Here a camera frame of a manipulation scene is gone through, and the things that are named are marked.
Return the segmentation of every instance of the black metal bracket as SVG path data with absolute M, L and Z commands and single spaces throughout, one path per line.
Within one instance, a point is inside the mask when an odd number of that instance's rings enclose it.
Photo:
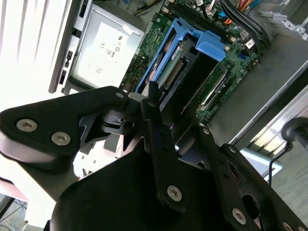
M 235 230 L 306 229 L 246 158 L 229 144 L 218 147 L 207 127 L 189 126 L 178 145 L 185 150 L 183 159 L 202 162 L 212 172 L 224 219 Z
M 265 231 L 284 231 L 288 230 L 288 227 L 293 230 L 298 230 L 299 227 L 307 230 L 304 223 L 234 146 L 224 144 L 220 150 L 243 176 L 244 183 L 238 184 L 240 195 L 250 195 L 255 199 Z
M 151 83 L 149 89 L 149 98 L 139 101 L 115 87 L 106 87 L 6 110 L 0 113 L 0 152 L 42 170 L 58 172 L 71 165 L 80 148 L 106 139 L 112 133 L 122 134 L 124 153 L 143 145 L 143 150 L 151 156 L 160 204 L 184 214 L 189 210 L 192 195 L 186 187 L 190 179 L 181 172 L 183 163 L 178 160 L 174 147 L 173 139 L 177 137 L 177 144 L 184 146 L 180 147 L 180 153 L 198 153 L 207 174 L 213 176 L 228 229 L 259 230 L 244 201 L 246 195 L 256 200 L 257 217 L 264 231 L 283 231 L 286 224 L 293 230 L 306 229 L 240 152 L 228 144 L 219 148 L 208 128 L 192 119 L 172 135 L 170 128 L 163 124 L 157 83 Z M 18 124 L 22 119 L 31 119 L 37 127 L 31 132 L 21 129 Z M 59 131 L 69 136 L 66 145 L 52 140 L 53 134 Z

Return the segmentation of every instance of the bolt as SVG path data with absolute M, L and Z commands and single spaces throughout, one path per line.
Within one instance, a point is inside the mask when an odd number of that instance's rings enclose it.
M 239 222 L 241 225 L 245 225 L 246 224 L 245 215 L 238 208 L 234 208 L 232 210 L 232 215 L 237 220 L 237 222 Z
M 235 148 L 233 148 L 232 146 L 230 146 L 229 149 L 230 149 L 231 152 L 236 153 Z
M 38 124 L 32 119 L 21 119 L 16 124 L 21 131 L 32 132 L 38 128 Z
M 206 128 L 204 128 L 203 131 L 204 131 L 204 133 L 205 133 L 206 135 L 209 135 L 209 134 L 210 134 L 210 131 L 207 130 Z
M 120 92 L 117 92 L 117 93 L 116 93 L 116 96 L 117 96 L 117 97 L 120 97 L 120 98 L 124 98 L 124 95 L 122 95 Z
M 58 131 L 51 136 L 52 142 L 59 146 L 66 146 L 71 142 L 71 138 L 68 134 L 62 131 Z
M 283 224 L 285 230 L 293 231 L 293 229 L 291 228 L 291 226 L 287 222 L 284 221 L 282 224 Z
M 169 185 L 168 188 L 167 188 L 167 193 L 168 193 L 168 196 L 176 201 L 176 202 L 179 202 L 182 200 L 182 193 L 181 191 L 178 189 L 178 187 L 174 186 L 174 185 Z
M 155 104 L 153 102 L 148 102 L 148 105 L 150 105 L 151 107 L 155 107 Z

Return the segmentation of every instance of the black cable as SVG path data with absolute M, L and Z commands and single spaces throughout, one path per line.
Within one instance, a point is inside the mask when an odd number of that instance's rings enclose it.
M 264 50 L 264 46 L 263 44 L 260 42 L 259 38 L 257 37 L 257 35 L 255 34 L 255 32 L 246 24 L 246 23 L 242 23 L 240 22 L 237 18 L 235 17 L 232 17 L 230 14 L 229 14 L 229 11 L 227 10 L 227 8 L 225 7 L 224 4 L 221 4 L 221 7 L 223 9 L 223 11 L 225 12 L 225 14 L 231 18 L 235 23 L 237 23 L 238 25 L 240 25 L 242 28 L 244 28 L 247 33 L 250 35 L 250 37 L 254 40 L 255 44 L 256 44 L 256 47 L 257 47 L 257 50 L 258 50 L 258 53 L 262 53 L 263 50 Z
M 208 18 L 207 14 L 206 14 L 205 5 L 202 4 L 200 8 L 201 8 L 201 10 L 202 10 L 202 13 L 203 13 L 204 18 Z
M 272 182 L 272 167 L 273 167 L 274 162 L 278 160 L 280 157 L 282 157 L 284 154 L 291 151 L 292 149 L 293 149 L 293 144 L 291 142 L 287 142 L 287 144 L 285 145 L 284 151 L 280 155 L 277 155 L 277 157 L 275 157 L 274 159 L 270 161 L 269 163 L 269 185 L 270 187 L 271 187 L 271 182 Z
M 259 35 L 262 38 L 262 40 L 264 40 L 269 45 L 270 39 L 266 31 L 259 23 L 257 23 L 256 21 L 254 21 L 253 19 L 251 19 L 250 17 L 248 17 L 247 15 L 236 9 L 230 3 L 229 0 L 221 0 L 221 1 L 224 2 L 224 4 L 226 4 L 228 10 L 233 12 L 235 17 L 239 18 L 242 21 L 242 23 L 247 24 L 257 35 Z
M 260 24 L 236 9 L 229 0 L 220 0 L 220 4 L 225 14 L 248 32 L 256 44 L 258 53 L 262 53 L 265 47 L 270 45 L 270 39 Z
M 0 225 L 0 227 L 5 227 L 5 228 L 7 228 L 9 231 L 12 231 L 12 230 L 10 230 L 8 227 L 6 227 L 5 225 Z

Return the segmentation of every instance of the cable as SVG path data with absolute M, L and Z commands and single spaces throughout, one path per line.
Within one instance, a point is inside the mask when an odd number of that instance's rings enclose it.
M 201 8 L 201 10 L 202 10 L 202 13 L 203 13 L 204 18 L 208 18 L 207 14 L 206 14 L 205 5 L 202 4 L 200 8 Z
M 148 12 L 152 7 L 154 7 L 155 5 L 157 5 L 158 3 L 160 3 L 162 0 L 153 0 L 152 2 L 150 2 L 148 5 L 146 6 L 142 6 L 140 8 L 138 8 L 134 15 L 135 16 L 138 16 L 138 15 L 141 15 L 143 13 L 146 13 Z
M 293 149 L 293 144 L 291 142 L 287 142 L 287 144 L 285 145 L 284 151 L 278 155 L 277 157 L 275 157 L 274 159 L 272 159 L 269 163 L 269 185 L 271 187 L 271 181 L 272 181 L 272 167 L 273 164 L 276 160 L 278 160 L 280 157 L 282 157 L 284 154 L 288 153 L 289 151 L 291 151 Z
M 249 4 L 251 0 L 245 2 L 244 7 Z M 270 46 L 270 39 L 263 29 L 263 27 L 239 11 L 233 6 L 229 0 L 220 0 L 221 7 L 224 13 L 236 24 L 244 28 L 250 37 L 254 40 L 258 53 L 262 53 L 267 46 Z
M 0 225 L 0 227 L 5 227 L 5 228 L 7 228 L 9 231 L 12 231 L 12 230 L 10 230 L 7 226 L 5 226 L 5 225 Z

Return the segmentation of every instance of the ram slot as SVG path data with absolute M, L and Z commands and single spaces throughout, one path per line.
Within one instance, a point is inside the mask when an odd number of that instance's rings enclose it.
M 197 29 L 209 30 L 214 34 L 220 36 L 223 41 L 230 42 L 230 40 L 228 39 L 228 34 L 223 29 L 221 29 L 214 23 L 206 20 L 200 14 L 196 13 L 194 10 L 178 3 L 177 4 L 170 3 L 169 10 L 176 17 L 181 17 L 185 19 L 188 23 L 192 24 Z

